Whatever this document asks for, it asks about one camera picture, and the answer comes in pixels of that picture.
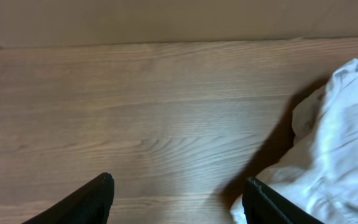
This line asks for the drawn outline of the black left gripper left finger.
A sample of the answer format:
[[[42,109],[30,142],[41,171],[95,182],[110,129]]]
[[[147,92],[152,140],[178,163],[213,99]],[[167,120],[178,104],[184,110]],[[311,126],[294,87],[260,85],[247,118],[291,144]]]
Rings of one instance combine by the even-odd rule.
[[[24,222],[106,224],[114,200],[114,179],[103,172],[46,211]]]

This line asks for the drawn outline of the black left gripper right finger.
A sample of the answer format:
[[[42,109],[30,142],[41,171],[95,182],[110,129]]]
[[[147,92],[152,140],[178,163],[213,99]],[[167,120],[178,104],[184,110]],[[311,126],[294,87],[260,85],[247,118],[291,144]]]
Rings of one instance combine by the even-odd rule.
[[[242,206],[248,224],[323,224],[254,177],[245,182]]]

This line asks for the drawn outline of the beige khaki shorts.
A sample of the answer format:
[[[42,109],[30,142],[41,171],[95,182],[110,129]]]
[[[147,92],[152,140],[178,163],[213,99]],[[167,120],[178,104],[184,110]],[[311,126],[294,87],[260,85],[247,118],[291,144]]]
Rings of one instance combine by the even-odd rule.
[[[358,59],[293,110],[294,145],[254,178],[322,223],[358,223]],[[243,194],[235,223],[247,223]]]

